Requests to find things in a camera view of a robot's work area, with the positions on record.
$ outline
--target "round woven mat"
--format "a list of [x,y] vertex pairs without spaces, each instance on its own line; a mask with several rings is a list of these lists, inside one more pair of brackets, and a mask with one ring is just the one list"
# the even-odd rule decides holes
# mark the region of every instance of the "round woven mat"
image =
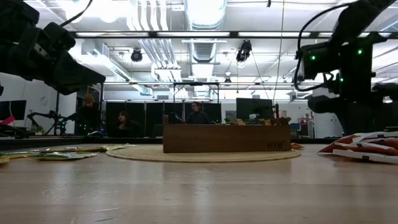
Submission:
[[136,146],[106,152],[107,155],[153,162],[258,162],[290,159],[301,155],[287,152],[222,152],[222,153],[163,153],[163,146]]

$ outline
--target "computer monitor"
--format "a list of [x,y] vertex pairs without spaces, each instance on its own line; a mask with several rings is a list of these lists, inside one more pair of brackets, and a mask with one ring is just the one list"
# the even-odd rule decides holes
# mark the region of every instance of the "computer monitor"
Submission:
[[250,114],[258,114],[257,118],[272,119],[272,100],[237,98],[236,99],[236,118],[249,119]]
[[11,113],[16,120],[25,120],[26,100],[16,101],[2,101],[0,102],[0,121],[3,121],[11,116]]

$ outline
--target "wooden box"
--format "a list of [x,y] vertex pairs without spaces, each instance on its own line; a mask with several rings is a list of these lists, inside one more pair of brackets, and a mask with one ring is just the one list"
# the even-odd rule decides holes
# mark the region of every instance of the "wooden box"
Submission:
[[163,152],[289,151],[290,126],[169,124],[164,118]]

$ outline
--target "person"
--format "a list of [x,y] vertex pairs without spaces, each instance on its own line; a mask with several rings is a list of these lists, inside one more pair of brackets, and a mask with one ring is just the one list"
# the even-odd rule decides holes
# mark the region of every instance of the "person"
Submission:
[[205,112],[201,110],[201,104],[198,102],[193,102],[191,104],[193,110],[187,118],[187,124],[210,124],[210,120]]
[[85,105],[75,115],[78,123],[88,126],[89,132],[97,131],[101,123],[101,112],[94,102],[93,95],[85,95]]
[[122,111],[119,113],[116,131],[113,135],[118,138],[142,138],[141,126],[130,119],[127,111]]

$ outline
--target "spotlight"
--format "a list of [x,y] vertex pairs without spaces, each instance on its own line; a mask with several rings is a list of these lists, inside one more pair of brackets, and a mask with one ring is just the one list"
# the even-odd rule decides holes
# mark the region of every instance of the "spotlight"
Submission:
[[245,62],[249,56],[251,51],[250,40],[244,40],[243,44],[239,48],[238,54],[236,55],[236,60],[238,62]]
[[133,62],[140,62],[142,60],[141,49],[134,49],[131,54],[131,60]]
[[230,77],[226,77],[224,82],[225,83],[231,83],[232,81],[231,81]]

